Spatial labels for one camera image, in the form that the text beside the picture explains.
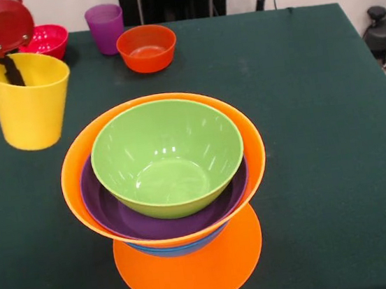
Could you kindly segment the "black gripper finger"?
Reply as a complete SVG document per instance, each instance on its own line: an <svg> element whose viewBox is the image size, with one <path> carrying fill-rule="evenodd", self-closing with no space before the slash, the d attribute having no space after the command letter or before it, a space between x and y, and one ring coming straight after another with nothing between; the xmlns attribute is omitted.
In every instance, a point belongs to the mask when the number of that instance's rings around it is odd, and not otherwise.
<svg viewBox="0 0 386 289"><path fill-rule="evenodd" d="M26 85L22 77L21 72L15 65L15 62L8 55L0 57L0 64L6 69L5 76L8 80L8 83L16 86L23 87Z"/></svg>

